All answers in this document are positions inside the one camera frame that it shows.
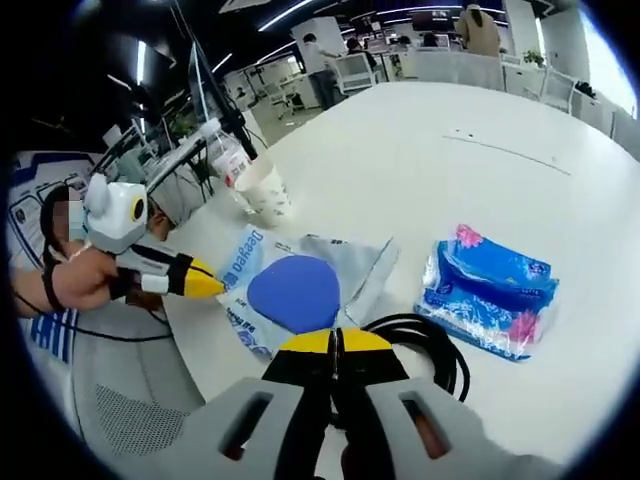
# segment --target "person's hand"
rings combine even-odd
[[[111,300],[109,282],[118,276],[116,261],[95,248],[78,254],[53,270],[53,290],[66,308],[91,310]]]

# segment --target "office desk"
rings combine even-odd
[[[396,311],[411,309],[432,242],[458,223],[551,263],[561,282],[558,316],[529,361],[454,342],[471,369],[466,404],[490,438],[562,463],[581,452],[618,405],[640,353],[638,162],[541,103],[412,82],[351,97],[267,153],[297,209],[277,231],[395,238],[400,257],[386,292]],[[218,225],[240,228],[238,218],[210,202],[170,241],[215,267],[234,242],[232,229]],[[205,399],[262,373],[214,299],[169,297],[165,305]],[[420,362],[408,356],[405,366],[428,371]]]

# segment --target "plastic packaging bag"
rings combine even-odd
[[[462,340],[509,360],[524,360],[554,317],[558,283],[550,265],[460,225],[455,240],[434,245],[414,311]]]
[[[273,262],[293,254],[314,256],[331,265],[340,283],[340,310],[334,325],[354,327],[365,323],[395,265],[398,249],[392,240],[372,247],[316,235],[286,238],[247,227],[220,270],[219,279],[228,291],[217,298],[242,343],[255,353],[273,356],[293,333],[255,311],[247,288]]]

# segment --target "blue sponge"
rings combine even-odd
[[[338,277],[324,260],[291,255],[273,262],[247,289],[261,315],[293,333],[330,328],[340,309]]]

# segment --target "paper cup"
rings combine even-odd
[[[267,225],[276,225],[291,215],[287,189],[276,167],[267,160],[255,161],[237,178],[234,189]]]

